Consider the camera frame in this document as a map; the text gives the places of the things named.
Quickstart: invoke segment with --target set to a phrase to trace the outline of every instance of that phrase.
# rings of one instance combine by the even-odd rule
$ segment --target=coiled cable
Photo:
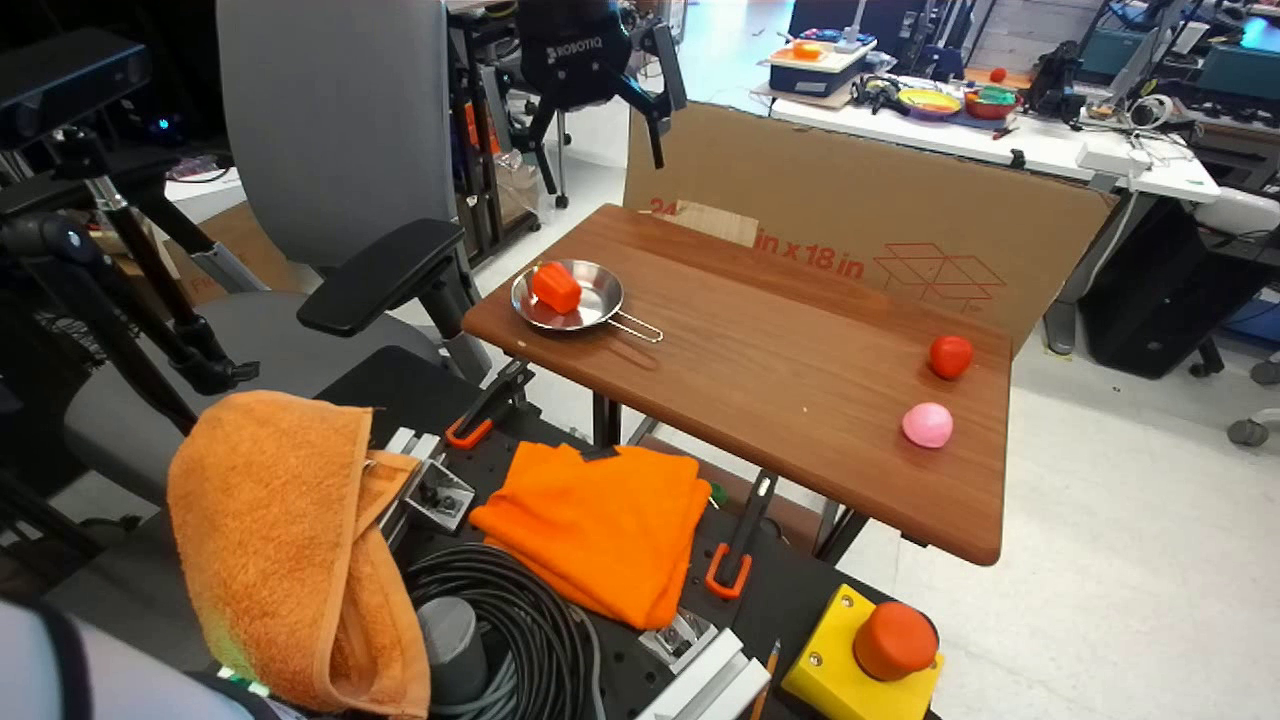
[[[490,686],[467,703],[432,713],[462,720],[564,720],[600,714],[600,636],[592,619],[554,594],[511,555],[478,542],[428,542],[405,572],[413,605],[462,594],[510,653]]]

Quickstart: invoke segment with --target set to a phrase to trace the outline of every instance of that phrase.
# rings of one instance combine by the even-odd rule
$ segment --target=chair armrest
[[[478,305],[471,277],[462,258],[466,230],[442,220],[413,220],[345,258],[295,312],[299,324],[334,337],[357,337],[380,312],[425,301],[442,337],[462,330]]]

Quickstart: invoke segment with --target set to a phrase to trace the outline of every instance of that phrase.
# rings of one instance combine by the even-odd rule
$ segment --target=red ball
[[[943,376],[943,378],[956,378],[963,376],[972,364],[972,342],[963,337],[938,337],[932,347],[930,347],[930,368],[932,376]]]

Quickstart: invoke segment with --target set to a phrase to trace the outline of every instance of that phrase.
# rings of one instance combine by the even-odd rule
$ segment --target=cable
[[[562,594],[511,555],[478,538],[425,549],[410,572],[413,605],[462,594],[510,653],[481,700],[436,707],[466,720],[564,720],[605,714],[600,639]]]
[[[1089,285],[1079,287],[1079,296],[1096,285],[1096,277],[1108,267],[1108,258],[1113,258],[1117,249],[1125,245],[1128,220],[1133,220],[1135,205],[1139,205],[1139,190],[1128,188],[1125,213],[1121,213],[1121,220],[1117,220],[1117,230],[1113,230],[1104,255],[1091,263]]]
[[[1174,94],[1144,94],[1133,105],[1128,121],[1135,130],[1157,130],[1174,121],[1178,105]]]

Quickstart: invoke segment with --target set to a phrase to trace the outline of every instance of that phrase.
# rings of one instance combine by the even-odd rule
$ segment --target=orange cloth
[[[471,524],[564,599],[648,631],[681,613],[710,495],[687,454],[622,448],[586,458],[578,448],[522,442]]]
[[[367,454],[374,413],[286,392],[210,408],[168,468],[204,642],[313,713],[428,714],[428,646],[380,513],[418,458]]]

